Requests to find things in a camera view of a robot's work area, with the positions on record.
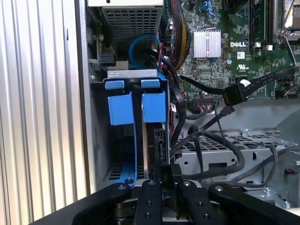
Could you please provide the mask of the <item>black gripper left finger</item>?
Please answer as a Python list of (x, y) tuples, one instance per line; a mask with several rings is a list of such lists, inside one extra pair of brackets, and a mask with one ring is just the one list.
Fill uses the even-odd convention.
[[(151, 179), (142, 183), (135, 206), (135, 225), (162, 224), (161, 166), (151, 166)], [(132, 196), (125, 183), (109, 185), (71, 205), (47, 215), (33, 225), (102, 225), (113, 215), (115, 206)]]

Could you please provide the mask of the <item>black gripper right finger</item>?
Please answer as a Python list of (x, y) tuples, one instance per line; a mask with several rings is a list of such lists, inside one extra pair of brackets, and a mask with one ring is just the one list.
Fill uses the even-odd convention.
[(225, 184), (202, 190), (171, 165), (177, 190), (195, 225), (298, 225), (300, 217)]

